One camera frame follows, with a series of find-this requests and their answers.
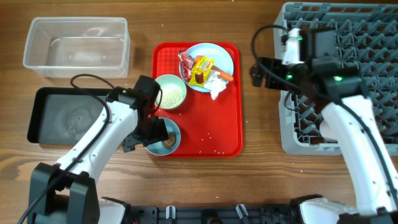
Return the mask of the white tissue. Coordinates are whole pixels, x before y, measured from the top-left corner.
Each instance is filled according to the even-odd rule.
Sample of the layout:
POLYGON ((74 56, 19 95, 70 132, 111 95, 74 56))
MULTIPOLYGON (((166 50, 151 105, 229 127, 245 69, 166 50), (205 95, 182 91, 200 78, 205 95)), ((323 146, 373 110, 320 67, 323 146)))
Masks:
POLYGON ((221 73, 211 70, 204 83, 204 88, 210 91, 211 99, 216 100, 218 95, 226 89, 228 82, 219 77, 221 73))

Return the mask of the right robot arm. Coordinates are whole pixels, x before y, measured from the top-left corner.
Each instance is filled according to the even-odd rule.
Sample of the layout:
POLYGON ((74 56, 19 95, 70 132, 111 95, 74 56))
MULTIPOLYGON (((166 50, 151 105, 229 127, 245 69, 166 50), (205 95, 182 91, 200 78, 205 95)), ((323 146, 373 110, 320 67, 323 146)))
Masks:
POLYGON ((256 57, 255 86, 306 95, 322 104, 320 132, 336 141, 353 183, 356 206, 320 195, 293 199, 294 223, 396 223, 397 170, 374 117, 361 72, 341 68, 335 31, 284 29, 282 59, 256 57))

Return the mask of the brown chocolate cookie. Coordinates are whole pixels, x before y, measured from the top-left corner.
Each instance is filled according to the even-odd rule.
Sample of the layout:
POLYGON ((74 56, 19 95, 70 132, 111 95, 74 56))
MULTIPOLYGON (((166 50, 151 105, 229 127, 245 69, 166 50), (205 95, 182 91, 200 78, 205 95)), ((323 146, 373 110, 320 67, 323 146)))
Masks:
POLYGON ((167 149, 171 149, 175 145, 176 142, 177 142, 176 134, 169 133, 168 140, 162 141, 162 145, 163 145, 163 147, 165 147, 167 149))

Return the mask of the yellow snack wrapper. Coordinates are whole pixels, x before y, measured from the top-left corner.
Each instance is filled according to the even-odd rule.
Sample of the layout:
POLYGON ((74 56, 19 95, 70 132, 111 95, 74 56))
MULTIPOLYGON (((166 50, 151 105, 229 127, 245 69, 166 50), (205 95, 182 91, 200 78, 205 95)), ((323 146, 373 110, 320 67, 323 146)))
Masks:
POLYGON ((190 85, 204 87, 205 81, 210 74, 215 60, 206 56, 198 55, 194 59, 194 66, 191 71, 190 85))

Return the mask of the orange carrot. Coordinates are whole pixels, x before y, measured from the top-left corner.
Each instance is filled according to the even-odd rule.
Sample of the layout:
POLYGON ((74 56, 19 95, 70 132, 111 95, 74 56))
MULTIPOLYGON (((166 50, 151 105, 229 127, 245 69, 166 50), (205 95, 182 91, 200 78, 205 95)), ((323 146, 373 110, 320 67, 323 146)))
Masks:
MULTIPOLYGON (((202 58, 201 55, 196 56, 195 59, 194 59, 194 62, 195 62, 195 63, 198 63, 199 60, 200 60, 201 58, 202 58)), ((218 67, 215 66, 215 65, 212 66, 212 70, 215 70, 215 71, 217 71, 217 72, 220 72, 220 74, 219 74, 218 76, 219 76, 220 78, 226 80, 226 81, 231 82, 231 81, 234 80, 233 76, 231 76, 230 74, 224 72, 222 69, 218 68, 218 67)))

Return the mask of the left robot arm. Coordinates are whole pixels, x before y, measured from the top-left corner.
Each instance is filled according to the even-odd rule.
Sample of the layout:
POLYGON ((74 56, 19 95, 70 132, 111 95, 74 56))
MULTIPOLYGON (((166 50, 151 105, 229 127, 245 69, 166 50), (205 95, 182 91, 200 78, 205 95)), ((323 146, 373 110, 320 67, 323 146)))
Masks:
POLYGON ((54 165, 40 163, 30 178, 27 223, 132 223, 131 205, 98 198, 96 183, 119 145, 127 151, 169 138, 153 108, 160 85, 141 75, 134 88, 111 88, 103 110, 79 142, 54 165))

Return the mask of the light blue bowl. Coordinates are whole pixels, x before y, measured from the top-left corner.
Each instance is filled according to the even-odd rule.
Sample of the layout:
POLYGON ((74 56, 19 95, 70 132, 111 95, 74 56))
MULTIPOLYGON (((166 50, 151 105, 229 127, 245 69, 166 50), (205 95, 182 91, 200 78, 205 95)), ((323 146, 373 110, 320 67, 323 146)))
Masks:
POLYGON ((161 119, 165 122, 169 139, 150 144, 145 149, 155 156, 168 156, 179 147, 182 136, 178 125, 174 121, 164 117, 161 117, 161 119))

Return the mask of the red snack wrapper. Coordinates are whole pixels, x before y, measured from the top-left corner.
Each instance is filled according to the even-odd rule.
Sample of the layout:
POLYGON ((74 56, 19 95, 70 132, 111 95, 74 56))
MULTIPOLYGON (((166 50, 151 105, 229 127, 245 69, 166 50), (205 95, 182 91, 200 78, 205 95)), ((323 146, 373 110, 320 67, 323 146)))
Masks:
POLYGON ((194 66, 194 61, 191 56, 189 56, 189 54, 187 54, 184 50, 181 50, 177 55, 180 59, 180 63, 182 66, 183 77, 186 81, 189 82, 192 78, 192 68, 194 66))

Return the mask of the pink plastic cup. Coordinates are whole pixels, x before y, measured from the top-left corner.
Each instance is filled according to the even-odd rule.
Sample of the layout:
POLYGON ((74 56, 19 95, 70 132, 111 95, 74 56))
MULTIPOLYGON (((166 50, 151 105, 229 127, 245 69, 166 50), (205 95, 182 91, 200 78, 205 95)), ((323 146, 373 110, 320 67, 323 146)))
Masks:
POLYGON ((329 142, 338 141, 336 124, 333 122, 323 120, 320 124, 320 134, 325 140, 329 142))

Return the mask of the green bowl with rice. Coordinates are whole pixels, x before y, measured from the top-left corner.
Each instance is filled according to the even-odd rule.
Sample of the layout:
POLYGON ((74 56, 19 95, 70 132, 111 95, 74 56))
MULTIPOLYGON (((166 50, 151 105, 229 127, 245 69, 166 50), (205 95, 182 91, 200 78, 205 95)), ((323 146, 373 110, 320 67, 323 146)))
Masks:
POLYGON ((187 87, 184 81, 171 74, 161 75, 155 79, 162 92, 158 93, 155 101, 160 109, 173 110, 178 108, 187 96, 187 87))

